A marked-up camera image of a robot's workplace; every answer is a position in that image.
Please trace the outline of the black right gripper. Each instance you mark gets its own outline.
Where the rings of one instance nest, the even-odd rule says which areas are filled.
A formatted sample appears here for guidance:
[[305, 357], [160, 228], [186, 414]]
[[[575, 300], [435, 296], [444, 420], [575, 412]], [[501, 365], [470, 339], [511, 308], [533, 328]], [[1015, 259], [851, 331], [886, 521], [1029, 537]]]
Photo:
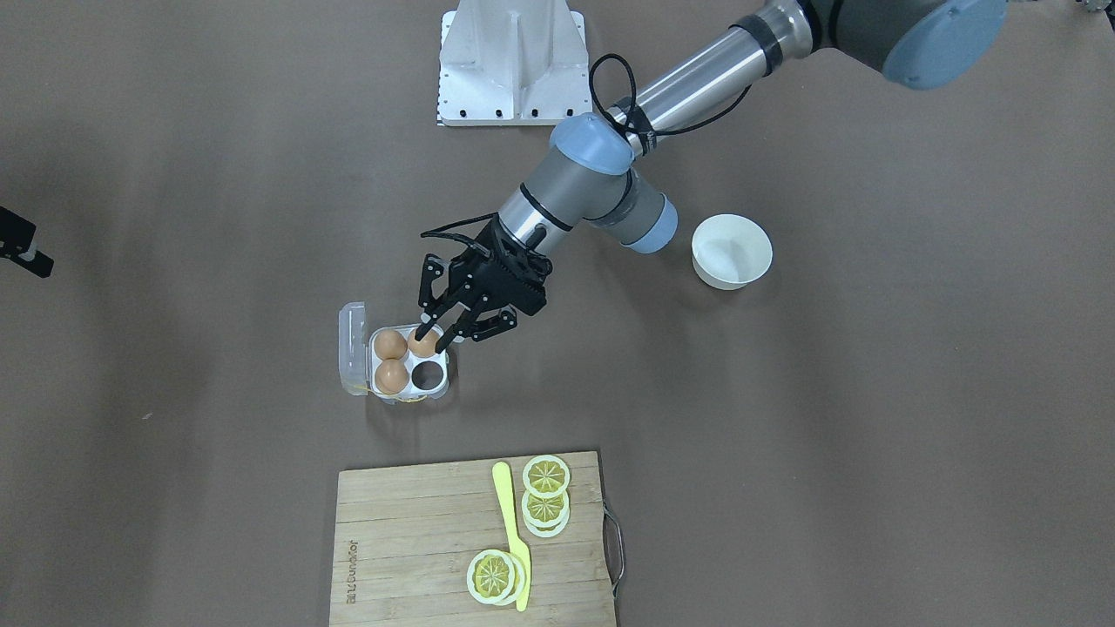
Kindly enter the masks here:
[[1, 206], [1, 253], [16, 266], [39, 278], [52, 274], [55, 260], [38, 250], [35, 243], [37, 226], [28, 219]]

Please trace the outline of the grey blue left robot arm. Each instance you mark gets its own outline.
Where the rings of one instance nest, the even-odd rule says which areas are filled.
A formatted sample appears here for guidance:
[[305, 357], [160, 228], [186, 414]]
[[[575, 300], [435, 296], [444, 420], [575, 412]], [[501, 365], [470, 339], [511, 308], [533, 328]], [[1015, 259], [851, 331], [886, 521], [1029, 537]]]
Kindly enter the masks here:
[[423, 259], [418, 340], [434, 353], [482, 341], [517, 326], [545, 302], [552, 254], [573, 226], [597, 226], [637, 253], [656, 253], [678, 225], [673, 203], [638, 175], [666, 138], [723, 118], [750, 87], [791, 59], [836, 49], [909, 89], [935, 89], [963, 75], [993, 44], [1004, 1], [767, 1], [701, 51], [646, 87], [628, 84], [613, 104], [592, 102], [558, 124], [549, 149], [496, 212], [426, 237], [453, 239], [463, 252]]

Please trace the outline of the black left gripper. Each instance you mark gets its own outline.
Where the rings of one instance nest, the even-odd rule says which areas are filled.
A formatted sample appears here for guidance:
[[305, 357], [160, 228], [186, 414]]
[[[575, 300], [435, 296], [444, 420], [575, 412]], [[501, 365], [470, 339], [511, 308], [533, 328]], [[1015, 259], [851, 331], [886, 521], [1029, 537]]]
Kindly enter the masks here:
[[[445, 353], [454, 341], [483, 341], [518, 327], [518, 314], [533, 316], [546, 303], [545, 279], [552, 262], [522, 245], [498, 218], [491, 218], [475, 237], [449, 232], [443, 235], [460, 243], [463, 252], [453, 261], [424, 261], [418, 305], [421, 329], [442, 325], [435, 353]], [[450, 309], [463, 314], [454, 324], [442, 322]]]

